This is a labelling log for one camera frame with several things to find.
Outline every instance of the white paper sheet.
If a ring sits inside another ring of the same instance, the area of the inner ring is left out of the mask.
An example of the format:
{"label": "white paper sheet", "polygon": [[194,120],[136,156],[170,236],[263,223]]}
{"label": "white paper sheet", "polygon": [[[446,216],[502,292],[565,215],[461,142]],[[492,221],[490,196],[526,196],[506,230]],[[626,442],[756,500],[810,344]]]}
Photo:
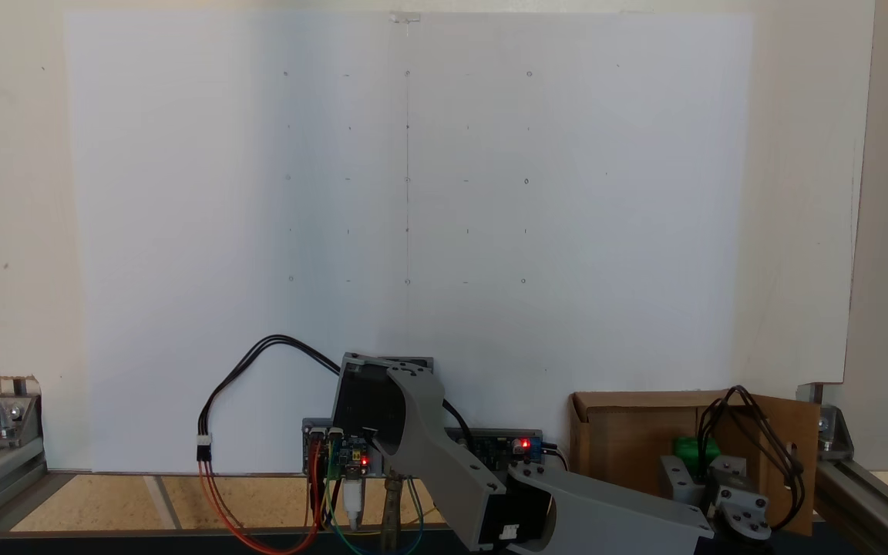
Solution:
{"label": "white paper sheet", "polygon": [[[195,471],[201,407],[267,334],[336,361],[404,348],[388,56],[404,31],[377,14],[68,15],[95,470]],[[299,470],[300,418],[330,415],[334,390],[299,352],[262,355],[214,406],[216,470]]]}
{"label": "white paper sheet", "polygon": [[[750,262],[774,245],[778,267],[801,264],[818,295],[796,313],[843,338],[849,252],[821,264],[783,237],[816,220],[804,239],[848,248],[852,190],[804,183],[845,208],[828,218],[776,224],[794,214],[776,204],[758,229],[743,210],[783,187],[750,165],[785,136],[779,112],[755,115],[755,64],[779,68],[756,28],[751,13],[68,14],[95,470],[193,472],[201,406],[268,333],[335,361],[434,356],[469,424],[561,443],[572,391],[726,387],[765,366],[792,389],[810,361],[840,377],[843,344],[775,333],[792,309],[769,320],[769,303],[792,292]],[[764,327],[784,358],[750,358]],[[215,405],[216,470],[299,471],[300,418],[334,393],[303,355],[261,356]]]}

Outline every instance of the circuit board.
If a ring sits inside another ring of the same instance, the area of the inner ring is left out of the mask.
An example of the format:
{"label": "circuit board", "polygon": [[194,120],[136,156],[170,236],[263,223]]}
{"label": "circuit board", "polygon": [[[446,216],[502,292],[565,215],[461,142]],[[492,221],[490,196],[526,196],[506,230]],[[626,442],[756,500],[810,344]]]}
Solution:
{"label": "circuit board", "polygon": [[[458,445],[467,443],[460,428],[446,428],[445,432]],[[471,432],[469,451],[489,470],[505,471],[512,460],[543,462],[543,433],[539,429],[472,428]]]}
{"label": "circuit board", "polygon": [[364,438],[357,436],[341,436],[331,443],[328,430],[331,428],[331,419],[304,419],[303,421],[303,472],[307,473],[307,461],[313,432],[324,433],[325,447],[321,450],[321,468],[328,468],[328,453],[334,457],[331,464],[331,472],[328,477],[359,478],[367,476],[382,476],[382,454],[379,449],[368,445]]}
{"label": "circuit board", "polygon": [[[311,433],[324,433],[328,438],[331,419],[304,419],[303,431],[303,472],[307,473],[307,461],[311,443]],[[464,433],[460,428],[446,428],[447,436],[460,446],[469,447],[472,454],[482,461],[484,467],[492,471],[505,471],[512,460],[525,460],[532,463],[543,462],[543,433],[539,429],[496,429],[472,428],[472,446],[466,446]],[[358,436],[342,436],[335,445],[325,442],[321,453],[321,468],[328,468],[328,451],[334,456],[331,465],[331,478],[383,477],[383,458],[379,449],[368,445]]]}

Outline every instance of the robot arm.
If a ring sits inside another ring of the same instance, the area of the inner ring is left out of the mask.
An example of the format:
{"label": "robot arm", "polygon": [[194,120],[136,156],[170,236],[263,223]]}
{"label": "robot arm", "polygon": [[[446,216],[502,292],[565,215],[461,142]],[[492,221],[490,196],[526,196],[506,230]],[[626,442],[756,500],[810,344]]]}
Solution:
{"label": "robot arm", "polygon": [[695,506],[558,466],[511,464],[499,478],[444,432],[444,386],[422,361],[346,354],[334,424],[419,477],[469,551],[694,553],[698,538],[713,537]]}

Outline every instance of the yellow wire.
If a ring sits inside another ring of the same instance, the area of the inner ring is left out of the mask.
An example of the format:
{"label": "yellow wire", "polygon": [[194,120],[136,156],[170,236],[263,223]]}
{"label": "yellow wire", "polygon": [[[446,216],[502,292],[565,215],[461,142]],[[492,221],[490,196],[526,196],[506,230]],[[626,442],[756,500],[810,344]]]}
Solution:
{"label": "yellow wire", "polygon": [[[433,509],[427,510],[426,513],[423,513],[423,519],[426,520],[427,516],[430,516],[430,513],[433,513],[434,510],[437,510],[437,505],[434,505]],[[416,519],[410,520],[408,523],[404,524],[404,526],[410,526],[410,524],[416,523],[417,520],[420,520],[419,516],[417,516]]]}

